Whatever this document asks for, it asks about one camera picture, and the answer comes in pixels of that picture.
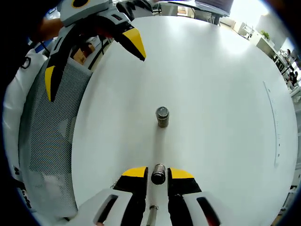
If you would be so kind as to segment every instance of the white table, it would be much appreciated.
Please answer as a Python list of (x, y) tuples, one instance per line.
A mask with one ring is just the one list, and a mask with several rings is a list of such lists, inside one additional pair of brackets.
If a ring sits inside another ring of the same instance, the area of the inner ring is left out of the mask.
[[(161, 162), (194, 175), (237, 225), (270, 225), (290, 189), (298, 143), (293, 104), (274, 62), (202, 21), (155, 16), (133, 25), (145, 62), (112, 43), (79, 108), (72, 145), (77, 205), (128, 168), (148, 166), (151, 174)], [(157, 127), (160, 106), (170, 111), (166, 129)], [(158, 226), (171, 225), (166, 189), (148, 190), (147, 204), (160, 207)]]

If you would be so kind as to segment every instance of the black cable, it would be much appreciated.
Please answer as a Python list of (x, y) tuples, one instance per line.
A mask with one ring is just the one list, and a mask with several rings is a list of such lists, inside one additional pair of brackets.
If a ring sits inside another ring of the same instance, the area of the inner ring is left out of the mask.
[[(102, 39), (102, 49), (103, 49), (103, 39)], [(103, 51), (103, 55), (104, 55), (104, 51)]]
[(42, 47), (50, 54), (50, 51), (47, 49), (47, 47), (45, 46), (45, 44), (42, 41), (40, 43), (41, 43)]

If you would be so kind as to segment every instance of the person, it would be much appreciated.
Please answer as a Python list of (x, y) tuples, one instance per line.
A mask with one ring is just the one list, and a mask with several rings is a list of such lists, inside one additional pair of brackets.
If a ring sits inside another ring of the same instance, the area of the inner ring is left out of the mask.
[(298, 72), (295, 72), (293, 79), (292, 79), (293, 86), (295, 86), (295, 84), (297, 83), (297, 77), (298, 77)]
[(15, 77), (16, 72), (25, 61), (31, 49), (27, 44), (32, 41), (45, 41), (58, 36), (63, 23), (60, 19), (46, 20), (46, 13), (55, 8), (60, 0), (39, 0), (9, 2), (7, 9), (13, 12), (14, 19), (6, 21), (6, 74), (2, 84), (6, 87)]

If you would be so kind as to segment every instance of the white wall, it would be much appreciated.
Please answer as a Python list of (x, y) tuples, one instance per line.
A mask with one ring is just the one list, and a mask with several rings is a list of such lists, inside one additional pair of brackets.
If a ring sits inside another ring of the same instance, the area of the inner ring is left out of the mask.
[(269, 7), (259, 0), (234, 0), (230, 18), (255, 27), (260, 16), (266, 15), (268, 12)]
[(284, 43), (280, 49), (282, 49), (284, 51), (289, 49), (292, 52), (295, 49), (295, 46), (293, 45), (292, 41), (289, 38), (286, 38), (286, 40), (284, 41)]
[(277, 51), (280, 50), (286, 38), (288, 37), (284, 24), (278, 18), (278, 16), (274, 15), (273, 13), (260, 16), (255, 29), (258, 32), (264, 30), (269, 33), (270, 40), (275, 44), (274, 48)]

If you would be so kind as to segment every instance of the cardboard box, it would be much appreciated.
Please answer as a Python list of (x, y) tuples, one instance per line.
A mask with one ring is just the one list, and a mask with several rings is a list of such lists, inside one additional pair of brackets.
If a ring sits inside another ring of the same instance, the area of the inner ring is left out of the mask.
[(78, 49), (77, 52), (74, 54), (73, 59), (80, 63), (81, 65), (84, 64), (84, 62), (86, 61), (86, 57), (84, 55), (84, 53), (81, 51), (81, 49)]

